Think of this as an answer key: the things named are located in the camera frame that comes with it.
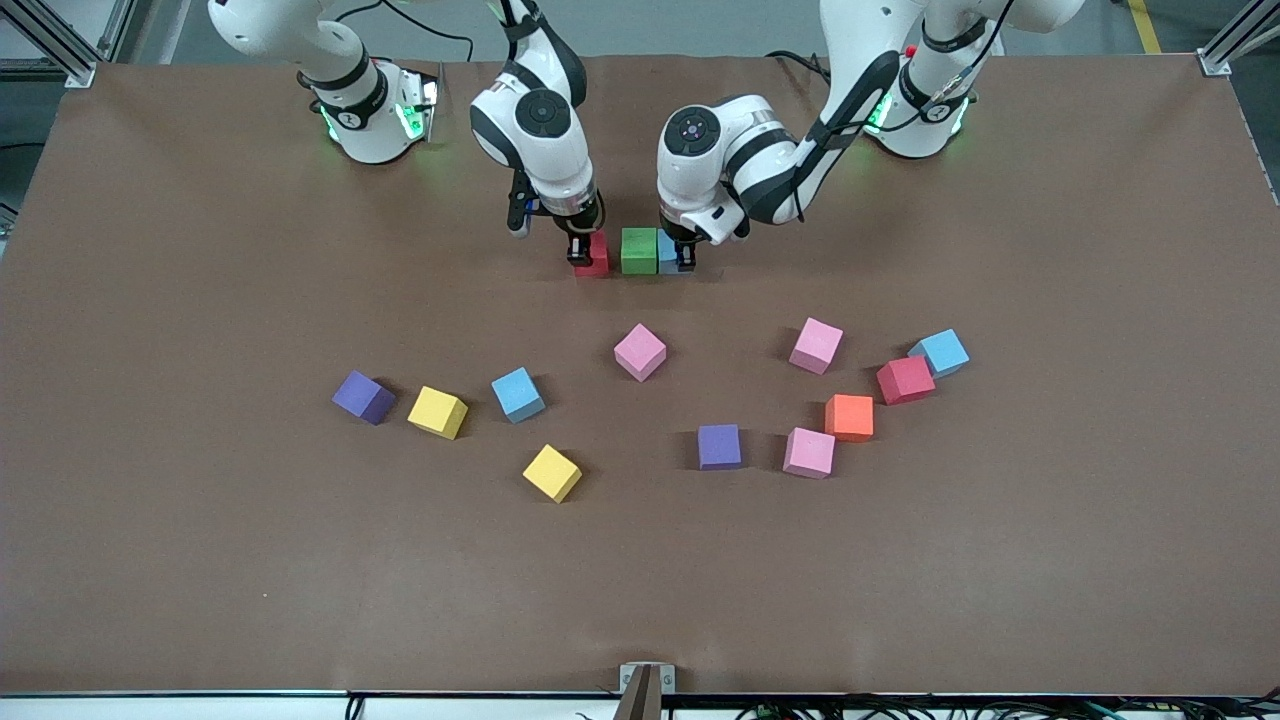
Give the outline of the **green foam cube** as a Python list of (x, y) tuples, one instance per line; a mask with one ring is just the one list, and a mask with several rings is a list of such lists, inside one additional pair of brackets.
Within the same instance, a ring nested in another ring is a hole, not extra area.
[(658, 233), (654, 227), (625, 227), (621, 233), (620, 266), (623, 275), (658, 273)]

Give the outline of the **pink foam cube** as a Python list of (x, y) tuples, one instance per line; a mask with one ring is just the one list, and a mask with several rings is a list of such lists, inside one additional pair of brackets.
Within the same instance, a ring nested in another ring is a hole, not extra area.
[(667, 345), (637, 323), (614, 347), (614, 360), (637, 382), (646, 380), (667, 359)]
[(796, 427), (787, 436), (782, 470), (795, 477), (824, 479), (832, 473), (836, 445), (833, 436)]
[(844, 331), (809, 316), (790, 351), (788, 363), (817, 375), (826, 374), (844, 338)]

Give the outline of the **purple foam cube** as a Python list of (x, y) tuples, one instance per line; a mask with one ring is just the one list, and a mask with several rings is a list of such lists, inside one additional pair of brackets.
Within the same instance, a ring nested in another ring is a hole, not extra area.
[(378, 380), (352, 370), (342, 380), (332, 401), (351, 416), (370, 425), (379, 425), (394, 407), (397, 396)]
[(730, 470), (742, 466), (742, 447), (737, 424), (714, 424), (698, 428), (698, 469)]

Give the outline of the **yellow foam cube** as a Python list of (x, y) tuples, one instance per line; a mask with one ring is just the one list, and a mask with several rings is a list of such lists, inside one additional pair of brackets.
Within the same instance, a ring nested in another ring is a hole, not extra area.
[(456, 439), (468, 406), (454, 395), (424, 386), (413, 401), (407, 421), (445, 439)]
[(544, 445), (522, 477), (556, 503), (562, 503), (582, 478), (581, 468), (550, 445)]

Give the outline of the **orange foam cube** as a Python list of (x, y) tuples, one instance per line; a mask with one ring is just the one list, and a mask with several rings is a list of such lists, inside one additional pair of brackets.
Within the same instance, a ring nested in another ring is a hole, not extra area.
[(876, 401), (865, 395), (833, 395), (824, 406), (823, 432), (840, 442), (867, 442), (876, 433)]

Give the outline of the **brown table cover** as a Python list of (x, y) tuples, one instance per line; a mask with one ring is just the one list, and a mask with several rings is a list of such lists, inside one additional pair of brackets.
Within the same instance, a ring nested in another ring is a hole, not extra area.
[[(445, 73), (387, 167), (291, 70), (108, 67), (0, 263), (0, 691), (1261, 694), (1280, 685), (1280, 206), (1188, 56), (998, 58), (691, 277), (579, 279)], [(809, 316), (844, 338), (788, 363)], [(668, 348), (644, 382), (613, 347)], [(970, 361), (886, 405), (955, 329)], [(513, 424), (492, 382), (525, 366)], [(332, 396), (392, 389), (370, 425)], [(407, 421), (424, 387), (456, 439)], [(782, 470), (876, 401), (824, 479)], [(698, 469), (737, 424), (742, 466)], [(524, 479), (544, 445), (582, 478)]]

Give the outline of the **aluminium frame extrusion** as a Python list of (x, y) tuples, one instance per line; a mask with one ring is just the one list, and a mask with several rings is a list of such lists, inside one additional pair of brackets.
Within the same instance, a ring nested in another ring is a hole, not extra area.
[(92, 85), (102, 55), (45, 0), (0, 0), (0, 17), (67, 76), (68, 87)]
[(97, 41), (100, 54), (115, 63), (140, 61), (163, 4), (164, 0), (111, 0), (111, 10)]
[(1280, 38), (1280, 0), (1245, 5), (1196, 55), (1204, 76), (1230, 76), (1230, 61)]

